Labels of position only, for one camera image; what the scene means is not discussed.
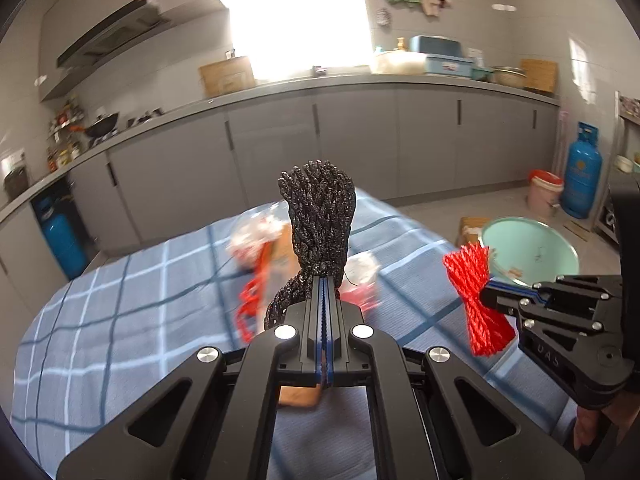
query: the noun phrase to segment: pink bucket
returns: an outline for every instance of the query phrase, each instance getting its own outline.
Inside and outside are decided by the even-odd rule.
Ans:
[[[534,170],[529,174],[527,204],[539,220],[547,220],[558,208],[564,181],[548,171]]]

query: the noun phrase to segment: red bucket lid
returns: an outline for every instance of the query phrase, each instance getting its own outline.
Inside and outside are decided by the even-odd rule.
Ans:
[[[555,184],[556,186],[562,186],[564,181],[557,175],[550,173],[545,170],[533,170],[529,173],[529,182],[531,182],[534,178],[538,177],[540,180],[544,180],[549,184]]]

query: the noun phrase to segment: black rope bundle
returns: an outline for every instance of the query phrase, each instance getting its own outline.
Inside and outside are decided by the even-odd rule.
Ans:
[[[356,209],[353,181],[329,161],[309,161],[278,179],[289,204],[291,241],[300,272],[273,298],[264,316],[264,329],[284,322],[291,304],[311,297],[314,276],[333,276],[336,294],[347,263],[351,220]]]

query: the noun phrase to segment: countertop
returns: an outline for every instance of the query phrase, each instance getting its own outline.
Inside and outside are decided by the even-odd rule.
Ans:
[[[63,168],[47,175],[45,178],[33,184],[27,191],[22,193],[18,198],[9,202],[0,210],[0,222],[3,222],[14,211],[16,211],[22,204],[31,200],[39,192],[46,187],[49,187],[58,179],[62,178],[70,170],[82,164],[83,162],[92,158],[92,156],[113,148],[121,142],[131,139],[132,137],[143,134],[163,124],[177,121],[181,118],[204,112],[206,110],[213,110],[221,106],[227,106],[230,104],[247,101],[257,97],[264,97],[274,94],[280,94],[284,92],[293,92],[297,90],[307,90],[313,88],[325,88],[329,86],[343,86],[343,85],[355,85],[355,84],[434,84],[443,86],[459,86],[463,88],[478,88],[481,90],[490,90],[493,92],[500,92],[503,94],[510,94],[519,97],[525,97],[528,99],[534,99],[543,103],[559,106],[559,101],[551,99],[549,97],[535,94],[526,90],[519,90],[517,88],[510,88],[508,86],[498,85],[494,83],[484,83],[481,81],[472,81],[471,79],[447,77],[447,76],[435,76],[435,75],[380,75],[380,74],[357,74],[357,75],[332,75],[316,78],[306,79],[294,79],[289,81],[281,81],[277,83],[270,83],[260,85],[248,90],[242,90],[234,92],[233,94],[227,94],[213,99],[205,99],[203,101],[196,101],[188,105],[171,110],[161,117],[154,117],[145,123],[137,124],[136,126],[124,130],[117,136],[111,137],[111,139],[105,140],[98,146],[91,148],[84,152],[81,156],[76,158],[72,163],[67,164]]]

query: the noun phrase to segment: mint green basin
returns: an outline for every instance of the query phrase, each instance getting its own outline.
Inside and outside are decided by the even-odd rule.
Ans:
[[[498,218],[479,238],[489,247],[489,271],[499,280],[531,286],[579,274],[578,254],[555,229],[529,218]]]

